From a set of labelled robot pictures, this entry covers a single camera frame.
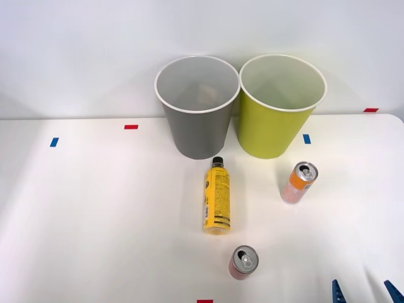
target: plastic cup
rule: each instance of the plastic cup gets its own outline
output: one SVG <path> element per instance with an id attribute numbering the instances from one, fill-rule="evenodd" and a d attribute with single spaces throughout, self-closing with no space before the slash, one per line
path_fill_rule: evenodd
<path id="1" fill-rule="evenodd" d="M 216 155 L 224 146 L 239 74 L 210 56 L 183 57 L 168 63 L 155 80 L 177 149 L 192 159 Z"/>
<path id="2" fill-rule="evenodd" d="M 317 68 L 282 54 L 246 62 L 240 83 L 239 142 L 250 155 L 265 159 L 285 152 L 327 92 Z"/>

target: black bottle cap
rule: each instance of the black bottle cap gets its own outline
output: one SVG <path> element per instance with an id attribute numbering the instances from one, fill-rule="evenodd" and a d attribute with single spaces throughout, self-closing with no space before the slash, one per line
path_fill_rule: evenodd
<path id="1" fill-rule="evenodd" d="M 223 164 L 223 158 L 222 157 L 215 157 L 212 160 L 212 164 L 213 163 L 221 163 L 221 164 Z"/>

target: bottle label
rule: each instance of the bottle label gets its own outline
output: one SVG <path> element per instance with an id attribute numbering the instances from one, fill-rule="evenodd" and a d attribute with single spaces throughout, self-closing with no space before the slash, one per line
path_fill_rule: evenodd
<path id="1" fill-rule="evenodd" d="M 230 230 L 230 177 L 224 168 L 214 167 L 208 171 L 203 226 Z"/>

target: plastic bottle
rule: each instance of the plastic bottle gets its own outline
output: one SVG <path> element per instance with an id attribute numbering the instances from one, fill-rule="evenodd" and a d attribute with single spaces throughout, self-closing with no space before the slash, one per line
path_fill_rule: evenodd
<path id="1" fill-rule="evenodd" d="M 230 176 L 222 157 L 213 158 L 206 176 L 203 229 L 211 235 L 230 231 Z"/>

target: white rim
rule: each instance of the white rim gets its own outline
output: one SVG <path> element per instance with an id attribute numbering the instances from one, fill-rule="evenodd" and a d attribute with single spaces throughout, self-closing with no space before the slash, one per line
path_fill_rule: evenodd
<path id="1" fill-rule="evenodd" d="M 232 71 L 234 71 L 235 76 L 236 76 L 236 78 L 237 78 L 238 86 L 237 86 L 237 91 L 236 91 L 236 93 L 234 94 L 234 96 L 233 96 L 229 101 L 227 101 L 226 103 L 224 103 L 224 104 L 222 104 L 222 105 L 220 105 L 220 106 L 218 106 L 218 107 L 212 108 L 212 109 L 206 109 L 206 110 L 186 110 L 186 109 L 180 109 L 180 108 L 178 108 L 178 107 L 175 107 L 175 106 L 169 104 L 168 102 L 166 102 L 166 101 L 162 98 L 162 96 L 160 96 L 160 94 L 159 94 L 159 92 L 158 92 L 158 90 L 157 90 L 157 81 L 158 81 L 158 78 L 160 77 L 160 74 L 163 72 L 163 70 L 165 70 L 165 68 L 167 68 L 168 66 L 170 66 L 171 64 L 173 64 L 173 63 L 175 63 L 175 62 L 177 62 L 177 61 L 184 60 L 184 59 L 189 59 L 189 58 L 193 58 L 193 57 L 210 58 L 210 59 L 214 59 L 214 60 L 220 61 L 220 62 L 226 64 L 228 67 L 230 67 L 230 68 L 232 69 Z M 230 104 L 230 103 L 232 103 L 232 102 L 234 101 L 234 99 L 237 97 L 237 95 L 238 95 L 239 92 L 240 92 L 240 81 L 238 81 L 238 79 L 239 79 L 239 73 L 237 72 L 237 70 L 236 70 L 230 63 L 228 63 L 228 62 L 226 62 L 226 61 L 224 61 L 224 60 L 221 60 L 221 59 L 219 59 L 219 58 L 212 57 L 212 56 L 186 56 L 186 57 L 181 57 L 181 58 L 178 58 L 178 59 L 176 59 L 176 60 L 173 60 L 173 61 L 169 62 L 167 65 L 165 65 L 165 66 L 158 72 L 158 74 L 157 74 L 157 76 L 156 76 L 156 78 L 155 78 L 155 81 L 154 81 L 154 91 L 156 92 L 156 95 L 157 95 L 157 97 L 160 99 L 160 101 L 163 102 L 166 106 L 170 107 L 171 109 L 178 110 L 179 112 L 185 112 L 185 113 L 187 113 L 187 114 L 205 114 L 205 113 L 207 113 L 207 112 L 214 112 L 214 111 L 216 111 L 216 110 L 222 109 L 222 108 L 228 106 L 228 104 Z"/>
<path id="2" fill-rule="evenodd" d="M 270 106 L 270 105 L 268 105 L 268 104 L 262 103 L 261 101 L 259 101 L 259 100 L 257 100 L 256 98 L 254 98 L 254 97 L 246 90 L 246 88 L 244 87 L 244 84 L 242 83 L 242 72 L 243 72 L 244 68 L 245 68 L 250 62 L 253 62 L 254 60 L 257 60 L 257 59 L 262 58 L 262 57 L 270 57 L 270 56 L 283 56 L 283 57 L 289 57 L 289 58 L 292 58 L 292 59 L 296 59 L 296 60 L 298 60 L 298 61 L 300 61 L 300 62 L 303 62 L 304 64 L 310 66 L 312 69 L 314 69 L 314 70 L 317 72 L 317 74 L 320 75 L 320 77 L 321 77 L 321 79 L 323 80 L 323 83 L 324 83 L 324 93 L 323 93 L 323 96 L 321 96 L 320 100 L 318 100 L 318 101 L 317 101 L 315 104 L 313 104 L 313 105 L 310 105 L 310 106 L 308 106 L 308 107 L 304 107 L 303 109 L 280 109 L 280 108 L 278 108 L 278 107 Z M 328 89 L 328 87 L 327 87 L 327 81 L 326 81 L 326 79 L 324 78 L 323 74 L 320 72 L 320 70 L 319 70 L 317 67 L 315 67 L 315 66 L 312 65 L 311 63 L 309 63 L 309 62 L 307 62 L 307 61 L 305 61 L 305 60 L 302 60 L 302 59 L 300 59 L 300 58 L 298 58 L 298 57 L 294 57 L 294 56 L 290 56 L 290 55 L 285 55 L 285 54 L 266 54 L 266 55 L 261 55 L 261 56 L 254 57 L 254 58 L 248 60 L 246 63 L 244 63 L 244 65 L 242 66 L 242 68 L 241 68 L 241 70 L 240 70 L 239 80 L 240 80 L 239 82 L 240 82 L 240 84 L 241 84 L 241 88 L 242 88 L 243 92 L 246 93 L 246 95 L 247 95 L 249 98 L 251 98 L 251 100 L 253 100 L 253 101 L 257 102 L 258 104 L 260 104 L 260 105 L 266 107 L 267 109 L 279 110 L 280 112 L 304 112 L 304 111 L 306 111 L 306 110 L 312 109 L 313 107 L 316 107 L 317 105 L 319 105 L 319 104 L 321 103 L 321 101 L 323 101 L 325 95 L 327 94 L 327 89 Z"/>

